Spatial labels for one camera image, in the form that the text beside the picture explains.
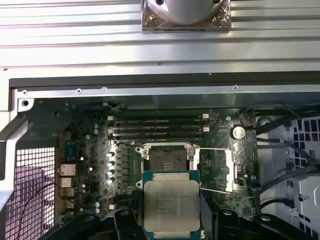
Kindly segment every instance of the circuit board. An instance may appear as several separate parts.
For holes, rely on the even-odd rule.
[[[241,109],[177,109],[93,112],[76,114],[68,131],[65,161],[76,164],[75,213],[95,213],[105,218],[109,212],[125,208],[133,190],[139,189],[143,168],[152,171],[189,170],[183,147],[158,146],[150,159],[142,161],[137,147],[147,143],[191,143],[201,148],[230,149],[236,172],[232,194],[214,193],[221,208],[232,209],[252,220],[254,189],[258,183],[257,141],[254,130],[242,140],[231,138],[236,125],[251,126],[253,112]],[[225,191],[226,154],[223,150],[201,150],[202,187]]]

